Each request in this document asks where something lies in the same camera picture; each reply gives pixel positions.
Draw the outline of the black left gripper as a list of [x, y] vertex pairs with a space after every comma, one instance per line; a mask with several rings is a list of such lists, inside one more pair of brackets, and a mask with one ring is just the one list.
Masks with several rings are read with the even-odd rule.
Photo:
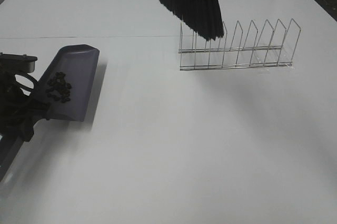
[[37, 89], [38, 81], [28, 73], [1, 71], [1, 133], [29, 142], [35, 123], [50, 119], [51, 104], [34, 98]]

